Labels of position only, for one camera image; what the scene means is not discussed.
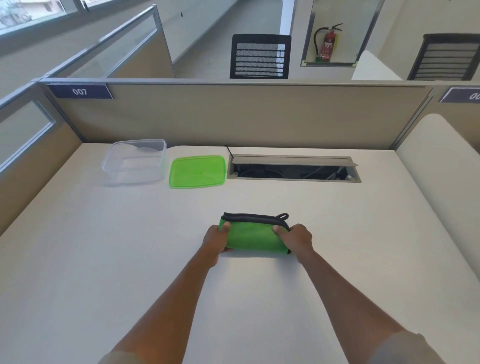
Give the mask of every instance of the left hand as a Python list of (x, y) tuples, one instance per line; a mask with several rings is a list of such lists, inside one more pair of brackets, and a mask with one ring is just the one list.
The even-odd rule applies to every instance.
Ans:
[(209, 258), (212, 258), (212, 267), (218, 262), (218, 255), (221, 252), (226, 252), (229, 249), (227, 245), (227, 235), (230, 231), (230, 223), (225, 222), (220, 230), (218, 225), (212, 225), (208, 228), (207, 233), (204, 236), (204, 241), (199, 249), (199, 252), (206, 254)]

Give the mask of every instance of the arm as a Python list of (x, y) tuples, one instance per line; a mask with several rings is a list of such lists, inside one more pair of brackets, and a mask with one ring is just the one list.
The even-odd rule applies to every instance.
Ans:
[(274, 231), (307, 271), (349, 364), (366, 364), (380, 344), (405, 330), (313, 250), (312, 234), (303, 225)]
[(201, 248), (178, 277), (112, 351), (130, 352), (146, 364), (181, 364), (207, 273), (225, 249), (230, 223), (211, 226)]

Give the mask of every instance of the green lid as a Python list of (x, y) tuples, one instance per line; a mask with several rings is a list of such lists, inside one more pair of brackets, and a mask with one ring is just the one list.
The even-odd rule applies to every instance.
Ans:
[(225, 159), (222, 156), (177, 158), (170, 169), (171, 188), (210, 187), (225, 182)]

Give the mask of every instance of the clear plastic container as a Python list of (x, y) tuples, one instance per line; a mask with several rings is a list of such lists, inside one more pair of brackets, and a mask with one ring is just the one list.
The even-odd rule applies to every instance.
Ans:
[(105, 155), (102, 169), (117, 183), (160, 181), (167, 172), (167, 143), (163, 139), (116, 142)]

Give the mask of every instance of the red fire extinguisher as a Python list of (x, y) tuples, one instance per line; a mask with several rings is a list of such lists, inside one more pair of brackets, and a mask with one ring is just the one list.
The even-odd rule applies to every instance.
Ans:
[[(325, 62), (329, 62), (332, 58), (332, 53), (333, 53), (333, 47), (335, 45), (335, 39), (337, 34), (335, 33), (336, 30), (339, 32), (342, 31), (342, 29), (337, 28), (339, 25), (343, 25), (343, 23), (337, 24), (332, 26), (331, 28), (328, 27), (323, 27), (317, 29), (315, 34), (313, 35), (313, 42), (315, 44), (315, 51), (317, 52), (317, 57), (320, 58), (321, 60)], [(329, 32), (325, 34), (324, 42), (322, 44), (322, 48), (320, 49), (320, 52), (318, 51), (318, 45), (317, 45), (317, 34), (318, 32), (322, 30), (328, 30)]]

